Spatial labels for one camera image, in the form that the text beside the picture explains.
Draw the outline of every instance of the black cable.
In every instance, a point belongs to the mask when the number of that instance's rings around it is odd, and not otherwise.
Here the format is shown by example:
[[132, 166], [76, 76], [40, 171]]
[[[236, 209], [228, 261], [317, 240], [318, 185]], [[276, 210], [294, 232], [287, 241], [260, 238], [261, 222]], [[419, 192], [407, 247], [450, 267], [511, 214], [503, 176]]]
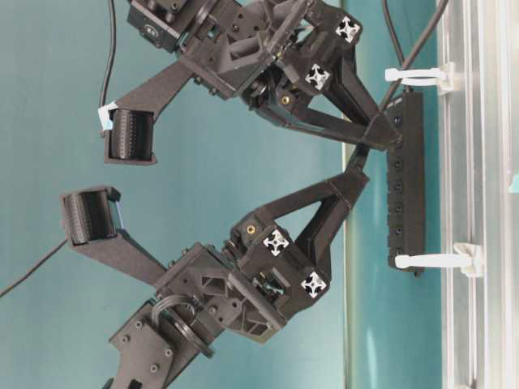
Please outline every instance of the black cable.
[[108, 0], [108, 8], [110, 15], [110, 52], [108, 62], [106, 63], [105, 78], [101, 88], [101, 95], [99, 97], [99, 107], [106, 105], [106, 93], [108, 92], [108, 84], [114, 68], [115, 50], [117, 48], [117, 24], [115, 21], [115, 7], [114, 0]]
[[31, 267], [27, 273], [25, 273], [24, 276], [22, 276], [21, 278], [19, 278], [15, 283], [13, 283], [12, 285], [8, 286], [7, 288], [3, 289], [1, 292], [0, 292], [0, 298], [4, 297], [5, 295], [7, 295], [11, 290], [13, 290], [14, 288], [16, 288], [18, 285], [20, 285], [22, 282], [24, 282], [27, 278], [29, 278], [29, 276], [31, 276], [31, 274], [33, 272], [35, 272], [36, 270], [38, 270], [38, 268], [43, 265], [45, 262], [47, 262], [47, 260], [52, 257], [54, 254], [56, 254], [59, 249], [61, 249], [64, 245], [66, 244], [66, 239], [61, 242], [59, 245], [57, 245], [56, 247], [54, 247], [49, 253], [47, 253], [45, 255], [45, 257], [43, 257], [42, 259], [40, 259], [33, 267]]
[[[411, 54], [409, 55], [408, 58], [405, 59], [404, 63], [402, 64], [401, 69], [403, 71], [407, 71], [411, 67], [411, 65], [413, 65], [414, 60], [416, 59], [416, 57], [422, 50], [423, 46], [426, 44], [427, 40], [431, 36], [432, 32], [438, 25], [438, 22], [440, 21], [441, 16], [445, 12], [445, 8], [447, 7], [447, 4], [448, 4], [448, 0], [440, 1], [438, 8], [436, 8], [435, 14], [432, 16], [431, 20], [429, 21], [429, 24], [427, 25], [425, 30], [423, 30], [422, 35], [418, 38], [418, 41], [416, 42], [416, 44], [414, 44], [414, 47], [411, 50]], [[393, 95], [397, 91], [401, 82], [402, 82], [402, 80], [399, 79], [398, 81], [395, 81], [394, 83], [391, 84], [391, 86], [389, 87], [389, 90], [386, 92], [382, 102], [380, 103], [381, 111], [384, 111], [388, 107], [389, 102], [391, 101]]]
[[388, 26], [388, 31], [391, 37], [392, 45], [395, 47], [395, 53], [397, 54], [398, 64], [402, 66], [405, 60], [404, 52], [402, 51], [402, 46], [400, 46], [400, 41], [398, 40], [397, 32], [395, 31], [395, 26], [391, 20], [391, 14], [389, 13], [388, 8], [388, 0], [382, 0], [382, 10], [384, 11], [384, 19], [386, 20], [386, 25]]

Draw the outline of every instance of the power strip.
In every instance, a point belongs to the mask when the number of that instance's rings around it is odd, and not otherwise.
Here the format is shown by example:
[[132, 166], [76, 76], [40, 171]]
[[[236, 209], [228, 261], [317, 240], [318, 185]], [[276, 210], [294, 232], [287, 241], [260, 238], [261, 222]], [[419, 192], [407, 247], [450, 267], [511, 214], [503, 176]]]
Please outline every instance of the power strip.
[[[402, 133], [402, 141], [388, 151], [388, 263], [395, 257], [425, 253], [425, 163], [423, 96], [406, 92], [395, 98], [387, 115]], [[423, 272], [422, 267], [403, 271]]]

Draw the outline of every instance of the plastic clamp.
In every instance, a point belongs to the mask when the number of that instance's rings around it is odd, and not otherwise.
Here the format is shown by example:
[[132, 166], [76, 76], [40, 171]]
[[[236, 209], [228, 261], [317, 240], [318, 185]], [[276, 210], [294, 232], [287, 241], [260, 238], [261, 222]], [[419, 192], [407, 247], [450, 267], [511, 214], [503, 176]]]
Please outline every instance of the plastic clamp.
[[437, 267], [441, 269], [460, 268], [469, 278], [483, 277], [485, 258], [481, 246], [456, 243], [457, 254], [398, 255], [395, 264], [400, 269], [407, 267]]
[[386, 69], [386, 81], [397, 81], [401, 79], [403, 85], [413, 87], [438, 87], [438, 94], [444, 95], [454, 90], [454, 63], [448, 62], [441, 67], [431, 69], [417, 69], [411, 71], [400, 71], [398, 69]]

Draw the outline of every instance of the teal wall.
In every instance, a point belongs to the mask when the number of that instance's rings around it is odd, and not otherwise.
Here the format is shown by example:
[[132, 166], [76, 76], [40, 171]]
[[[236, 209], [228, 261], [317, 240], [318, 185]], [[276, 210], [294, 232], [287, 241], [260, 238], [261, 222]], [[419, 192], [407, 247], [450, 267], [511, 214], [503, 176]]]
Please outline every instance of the teal wall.
[[[435, 9], [433, 0], [389, 1], [404, 52], [408, 53]], [[348, 0], [362, 21], [358, 73], [380, 101], [388, 84], [384, 70], [398, 67], [380, 0]], [[436, 66], [431, 39], [413, 68]], [[436, 90], [425, 92], [427, 251], [440, 252], [440, 179]], [[350, 383], [354, 389], [441, 388], [440, 273], [416, 279], [387, 266], [385, 154], [372, 152], [371, 184], [349, 224]]]
[[[118, 6], [109, 101], [172, 58], [143, 41]], [[159, 164], [103, 165], [98, 91], [108, 48], [106, 1], [0, 2], [0, 285], [63, 238], [58, 196], [110, 184], [125, 226], [163, 263], [196, 241], [220, 243], [254, 207], [341, 171], [341, 146], [270, 126], [239, 100], [190, 83], [156, 128]], [[298, 230], [303, 213], [285, 221]], [[343, 387], [341, 236], [335, 279], [314, 309], [265, 346], [232, 333], [174, 387]], [[152, 295], [137, 281], [61, 251], [0, 301], [0, 387], [101, 389], [118, 367], [109, 337]]]

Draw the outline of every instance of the cable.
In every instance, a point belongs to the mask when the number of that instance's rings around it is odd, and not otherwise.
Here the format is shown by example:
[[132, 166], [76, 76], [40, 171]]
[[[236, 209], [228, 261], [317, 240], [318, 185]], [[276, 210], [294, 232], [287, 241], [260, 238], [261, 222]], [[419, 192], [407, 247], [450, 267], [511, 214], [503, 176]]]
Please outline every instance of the cable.
[[45, 262], [47, 262], [47, 259], [49, 259], [50, 257], [52, 257], [54, 254], [56, 254], [59, 249], [61, 249], [64, 245], [66, 244], [66, 239], [61, 242], [59, 245], [57, 245], [56, 247], [54, 247], [45, 257], [43, 257], [42, 259], [40, 259], [33, 267], [31, 267], [27, 273], [25, 273], [24, 276], [22, 276], [20, 279], [18, 279], [13, 285], [11, 286], [8, 286], [7, 288], [3, 289], [1, 292], [0, 292], [0, 298], [6, 296], [11, 290], [13, 290], [14, 288], [16, 288], [18, 285], [20, 285], [22, 282], [24, 282], [27, 278], [29, 278], [29, 276], [31, 276], [31, 274], [33, 272], [35, 272], [36, 270], [38, 270], [38, 268], [43, 265]]
[[106, 104], [106, 93], [108, 92], [108, 84], [110, 82], [110, 77], [112, 76], [112, 69], [114, 68], [115, 50], [117, 49], [117, 24], [115, 21], [114, 0], [108, 0], [108, 8], [110, 14], [110, 52], [108, 62], [106, 63], [105, 78], [103, 79], [101, 95], [99, 96], [99, 108]]
[[171, 295], [164, 297], [152, 309], [152, 323], [155, 328], [159, 327], [159, 317], [163, 310], [172, 308], [174, 306], [187, 306], [192, 314], [195, 314], [195, 307], [192, 300], [187, 296]]
[[382, 10], [384, 11], [384, 18], [386, 19], [386, 25], [388, 26], [392, 45], [395, 47], [395, 53], [397, 54], [398, 63], [400, 64], [400, 66], [402, 66], [404, 63], [404, 52], [402, 51], [402, 46], [400, 46], [400, 41], [398, 40], [397, 32], [395, 31], [395, 26], [392, 23], [391, 14], [389, 14], [388, 0], [382, 0]]
[[[436, 28], [436, 25], [441, 19], [441, 16], [445, 12], [445, 8], [447, 7], [448, 0], [441, 0], [440, 4], [438, 5], [438, 8], [436, 9], [435, 14], [432, 16], [431, 20], [429, 21], [429, 24], [423, 30], [422, 35], [418, 38], [418, 41], [414, 44], [413, 49], [411, 50], [411, 54], [408, 58], [405, 59], [404, 63], [402, 64], [402, 70], [407, 71], [411, 65], [413, 65], [414, 60], [422, 50], [423, 46], [431, 36], [432, 32]], [[391, 84], [389, 87], [389, 90], [386, 92], [384, 98], [382, 99], [382, 102], [380, 103], [380, 110], [384, 111], [387, 107], [389, 102], [391, 101], [393, 95], [397, 91], [398, 87], [400, 86], [402, 80], [399, 79], [398, 81], [395, 81]]]

